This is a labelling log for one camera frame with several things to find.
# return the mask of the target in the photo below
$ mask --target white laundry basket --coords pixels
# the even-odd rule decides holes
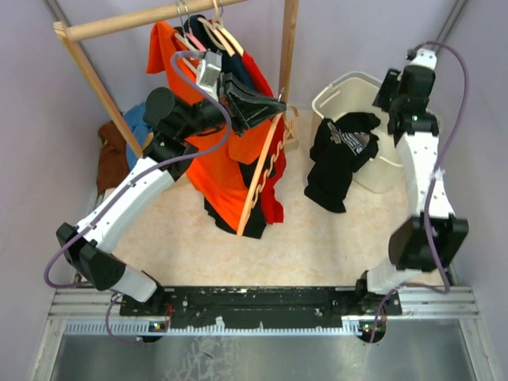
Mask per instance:
[[[388,114],[372,103],[381,82],[360,71],[352,71],[328,85],[313,101],[312,136],[323,118],[337,121],[351,112],[374,113],[381,121],[372,130],[378,136],[379,152],[370,159],[353,179],[375,193],[389,191],[404,175],[404,166],[395,150],[393,137],[387,133]]]

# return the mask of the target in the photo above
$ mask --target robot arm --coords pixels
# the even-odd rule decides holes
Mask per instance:
[[[436,269],[430,251],[423,215],[431,180],[436,180],[429,216],[440,261],[447,267],[468,234],[468,222],[455,217],[446,197],[443,172],[434,170],[439,129],[437,119],[427,112],[437,59],[435,52],[410,52],[411,62],[403,72],[390,69],[379,89],[374,106],[390,115],[388,133],[404,164],[410,217],[391,236],[389,256],[367,273],[368,291],[386,294],[422,272]]]
[[[231,74],[223,75],[220,58],[212,52],[203,56],[196,83],[226,108],[236,134],[241,135],[286,109],[284,102],[248,89]],[[164,167],[160,164],[171,158],[196,153],[197,148],[185,139],[216,133],[225,124],[225,118],[207,99],[191,106],[162,87],[148,96],[146,108],[144,121],[153,127],[155,136],[143,151],[143,157],[111,194],[108,202],[101,204],[77,226],[62,224],[56,235],[63,247],[76,235],[83,234],[63,254],[92,286],[99,291],[112,289],[121,292],[138,302],[147,303],[149,308],[157,305],[164,289],[149,275],[120,261],[112,251],[141,211],[185,173],[191,160]],[[94,223],[100,215],[102,218]]]

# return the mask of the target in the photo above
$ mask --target pink hanger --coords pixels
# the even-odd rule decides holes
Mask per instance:
[[[187,13],[187,25],[189,25],[189,32],[186,33],[185,28],[183,27],[183,23],[182,23],[183,36],[186,37],[190,42],[192,42],[192,44],[199,51],[206,52],[206,48],[203,46],[201,41],[198,40],[198,38],[192,33],[192,28],[190,27],[191,26],[191,17],[189,15],[189,9],[187,8],[187,2],[185,0],[181,0],[181,2],[183,3],[183,7],[185,8],[185,12]]]

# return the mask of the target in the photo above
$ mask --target metal hook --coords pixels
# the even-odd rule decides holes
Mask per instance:
[[[183,28],[183,18],[182,18],[182,12],[180,12],[180,2],[181,2],[180,0],[177,0],[177,1],[175,1],[175,4],[176,4],[176,9],[178,10],[178,17],[180,17],[180,24],[182,24],[183,38],[187,39],[187,35],[185,34],[185,28]]]
[[[280,93],[279,93],[279,97],[277,98],[277,101],[280,102],[280,100],[282,99],[285,92],[286,92],[286,87],[283,87],[282,89],[280,89]]]
[[[224,14],[224,4],[222,4],[222,0],[219,0],[219,4],[221,4],[221,18],[222,18],[222,15]]]
[[[221,15],[219,14],[219,7],[217,5],[217,0],[212,0],[212,3],[214,4],[214,9],[215,9],[215,16],[212,17],[212,24],[213,24],[214,21],[219,22],[219,20],[221,19]]]
[[[180,1],[181,1],[181,3],[183,3],[183,8],[185,8],[185,13],[187,13],[187,24],[188,24],[188,26],[190,28],[190,26],[191,26],[191,13],[189,12],[189,8],[187,8],[187,2],[186,2],[186,0],[180,0]]]

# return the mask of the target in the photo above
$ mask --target brown garment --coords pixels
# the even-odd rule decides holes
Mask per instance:
[[[98,194],[101,194],[120,185],[129,174],[129,165],[125,156],[125,139],[112,121],[98,129],[98,135],[102,141],[97,174]]]

